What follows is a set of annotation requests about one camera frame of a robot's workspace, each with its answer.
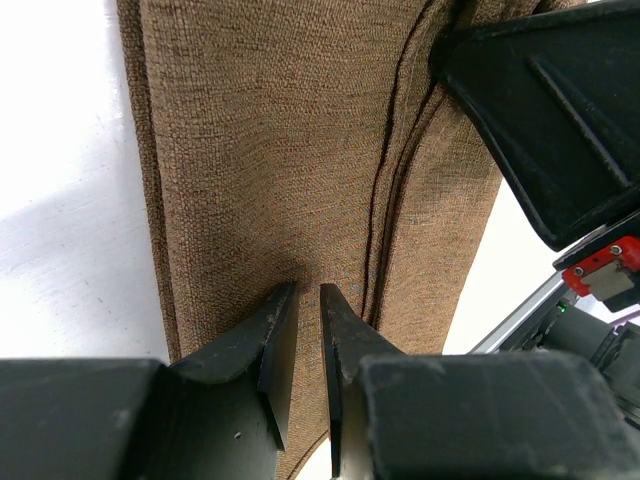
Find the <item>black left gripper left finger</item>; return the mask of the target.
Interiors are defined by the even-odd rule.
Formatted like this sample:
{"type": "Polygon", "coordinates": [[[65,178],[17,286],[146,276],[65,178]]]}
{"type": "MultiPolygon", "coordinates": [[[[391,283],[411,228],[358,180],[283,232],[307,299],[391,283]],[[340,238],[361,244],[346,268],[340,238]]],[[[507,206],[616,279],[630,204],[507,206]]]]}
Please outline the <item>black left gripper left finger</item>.
{"type": "Polygon", "coordinates": [[[285,448],[298,287],[184,359],[5,360],[5,479],[271,479],[285,448]]]}

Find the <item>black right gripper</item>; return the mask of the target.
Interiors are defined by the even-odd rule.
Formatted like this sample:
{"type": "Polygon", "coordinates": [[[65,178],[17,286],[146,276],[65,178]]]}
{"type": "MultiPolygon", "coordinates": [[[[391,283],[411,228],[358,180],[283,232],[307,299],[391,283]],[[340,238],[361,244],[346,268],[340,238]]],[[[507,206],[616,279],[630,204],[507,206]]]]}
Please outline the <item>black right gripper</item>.
{"type": "Polygon", "coordinates": [[[603,225],[553,264],[579,297],[593,296],[615,313],[639,303],[639,211],[603,225]]]}

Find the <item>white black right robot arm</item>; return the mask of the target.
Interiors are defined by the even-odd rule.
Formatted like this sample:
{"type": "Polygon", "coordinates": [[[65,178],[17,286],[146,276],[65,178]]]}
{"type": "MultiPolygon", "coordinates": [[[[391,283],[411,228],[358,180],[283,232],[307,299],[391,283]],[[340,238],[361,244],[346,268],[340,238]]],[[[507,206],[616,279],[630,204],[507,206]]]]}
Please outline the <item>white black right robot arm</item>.
{"type": "Polygon", "coordinates": [[[639,303],[639,5],[599,1],[449,33],[434,77],[478,131],[553,276],[477,346],[588,360],[639,422],[639,329],[579,310],[639,303]]]}

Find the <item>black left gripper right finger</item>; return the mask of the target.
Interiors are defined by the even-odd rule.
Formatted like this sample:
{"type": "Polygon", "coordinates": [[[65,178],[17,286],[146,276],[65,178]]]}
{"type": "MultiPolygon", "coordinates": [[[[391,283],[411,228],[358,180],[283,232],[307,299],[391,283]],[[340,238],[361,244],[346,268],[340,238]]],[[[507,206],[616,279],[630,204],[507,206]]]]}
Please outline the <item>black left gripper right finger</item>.
{"type": "Polygon", "coordinates": [[[336,479],[635,479],[639,443],[570,353],[408,355],[320,288],[336,479]]]}

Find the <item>brown cloth napkin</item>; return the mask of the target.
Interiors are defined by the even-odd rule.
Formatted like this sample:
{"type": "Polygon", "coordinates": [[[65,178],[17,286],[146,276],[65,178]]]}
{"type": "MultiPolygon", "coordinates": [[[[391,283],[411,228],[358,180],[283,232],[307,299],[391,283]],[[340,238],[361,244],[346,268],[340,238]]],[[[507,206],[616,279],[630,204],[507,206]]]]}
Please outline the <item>brown cloth napkin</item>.
{"type": "Polygon", "coordinates": [[[430,79],[435,38],[504,1],[117,5],[169,355],[300,286],[281,479],[328,430],[319,287],[407,352],[442,350],[497,193],[430,79]]]}

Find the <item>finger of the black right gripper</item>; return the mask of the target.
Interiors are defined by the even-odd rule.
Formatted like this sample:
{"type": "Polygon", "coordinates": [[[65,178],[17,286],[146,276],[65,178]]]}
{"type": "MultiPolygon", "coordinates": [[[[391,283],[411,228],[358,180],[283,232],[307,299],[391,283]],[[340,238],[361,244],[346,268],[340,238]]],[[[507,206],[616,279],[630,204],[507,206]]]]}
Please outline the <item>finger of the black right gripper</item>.
{"type": "Polygon", "coordinates": [[[637,209],[637,2],[457,31],[429,61],[548,247],[562,250],[637,209]]]}

